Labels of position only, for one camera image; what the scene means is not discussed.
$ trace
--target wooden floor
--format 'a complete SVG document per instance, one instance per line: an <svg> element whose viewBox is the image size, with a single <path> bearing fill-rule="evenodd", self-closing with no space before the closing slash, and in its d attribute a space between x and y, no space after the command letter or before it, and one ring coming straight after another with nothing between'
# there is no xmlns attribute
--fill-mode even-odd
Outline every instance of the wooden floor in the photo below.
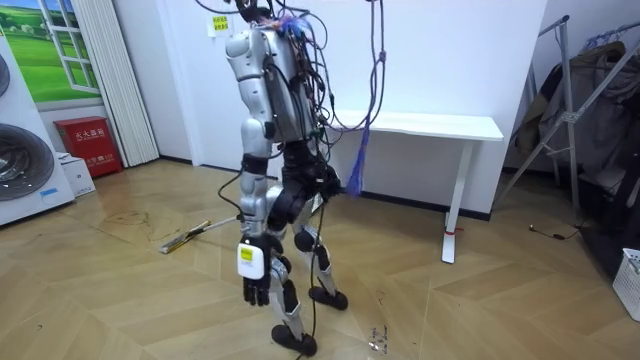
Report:
<svg viewBox="0 0 640 360"><path fill-rule="evenodd" d="M156 161L0 230L0 359L295 359L271 342L270 309L241 299L238 225L157 253L205 219L235 215L215 195L231 176ZM318 306L315 358L638 359L640 324L579 236L561 242L527 230L535 223L571 234L569 205L524 183L491 222L461 221L454 265L439 259L442 214L332 202L322 233L350 307ZM286 252L310 331L309 277L291 240ZM385 328L388 340L378 342Z"/></svg>

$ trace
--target yellow label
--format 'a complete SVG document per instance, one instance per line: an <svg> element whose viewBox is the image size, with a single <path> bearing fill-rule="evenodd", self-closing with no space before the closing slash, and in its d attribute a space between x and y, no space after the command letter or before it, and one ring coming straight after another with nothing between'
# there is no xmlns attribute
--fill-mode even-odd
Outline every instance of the yellow label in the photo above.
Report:
<svg viewBox="0 0 640 360"><path fill-rule="evenodd" d="M253 250L247 248L240 249L240 258L246 261L253 261Z"/></svg>
<svg viewBox="0 0 640 360"><path fill-rule="evenodd" d="M216 31L224 31L229 29L229 20L227 20L226 16L214 16L213 17L213 28Z"/></svg>

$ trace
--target white wall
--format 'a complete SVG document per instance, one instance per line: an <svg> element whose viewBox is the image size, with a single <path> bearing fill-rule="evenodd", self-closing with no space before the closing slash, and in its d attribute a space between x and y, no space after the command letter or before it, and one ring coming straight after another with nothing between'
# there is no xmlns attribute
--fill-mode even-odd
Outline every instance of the white wall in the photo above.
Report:
<svg viewBox="0 0 640 360"><path fill-rule="evenodd" d="M113 3L158 150L161 155L191 159L157 0L114 0Z"/></svg>
<svg viewBox="0 0 640 360"><path fill-rule="evenodd" d="M640 20L640 2L629 0L553 0L549 1L542 21L546 27L564 15L571 16L568 23L569 54L577 55L586 40L592 36L618 28L624 24ZM640 39L640 27L629 31L622 37L627 47ZM533 65L538 88L549 75L551 69L560 62L560 49L553 32L542 36L536 45ZM527 107L528 100L523 99L518 111L516 124L519 126ZM519 155L516 149L509 149L505 166L518 167L526 157ZM552 171L551 161L544 155L538 156L532 167L536 170Z"/></svg>
<svg viewBox="0 0 640 360"><path fill-rule="evenodd" d="M62 143L62 139L60 139L60 134L58 134L56 125L53 122L58 120L77 119L77 118L89 117L89 116L101 116L106 118L107 111L105 110L104 106L91 106L91 107L65 109L65 110L53 110L53 111L40 111L40 117L42 118L44 127L47 129L47 133L49 133L49 137L51 138L51 143L53 144L53 148L59 152L67 152L67 150L65 150L64 144Z"/></svg>
<svg viewBox="0 0 640 360"><path fill-rule="evenodd" d="M288 1L312 8L327 23L327 61L338 107L363 109L368 101L369 6L365 1ZM217 8L220 1L205 1ZM187 128L200 141L203 162L238 168L240 125L248 111L236 91L224 36L206 37L211 14L191 1L163 0L170 57L192 106ZM546 0L387 1L388 111L487 115L510 134ZM243 28L234 19L235 30ZM334 165L346 181L357 135L335 147ZM489 212L508 140L482 144L473 158L463 207ZM370 141L365 190L439 204L450 203L458 142L394 134ZM277 173L270 166L270 173Z"/></svg>

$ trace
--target red fire extinguisher box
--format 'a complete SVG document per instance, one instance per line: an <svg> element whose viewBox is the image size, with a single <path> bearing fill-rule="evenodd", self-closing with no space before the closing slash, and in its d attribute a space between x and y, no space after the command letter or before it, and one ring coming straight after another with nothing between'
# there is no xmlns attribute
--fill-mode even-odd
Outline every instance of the red fire extinguisher box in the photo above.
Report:
<svg viewBox="0 0 640 360"><path fill-rule="evenodd" d="M107 119L92 116L54 123L67 151L85 160L92 177L122 171Z"/></svg>

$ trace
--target white box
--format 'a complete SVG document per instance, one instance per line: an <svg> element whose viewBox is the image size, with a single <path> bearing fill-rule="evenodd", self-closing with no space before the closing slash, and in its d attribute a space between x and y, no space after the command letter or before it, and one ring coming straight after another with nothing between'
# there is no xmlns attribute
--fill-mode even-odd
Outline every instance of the white box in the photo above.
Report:
<svg viewBox="0 0 640 360"><path fill-rule="evenodd" d="M624 256L613 289L635 321L640 321L640 251L623 249Z"/></svg>
<svg viewBox="0 0 640 360"><path fill-rule="evenodd" d="M84 159L61 153L58 153L58 159L76 197L96 190Z"/></svg>

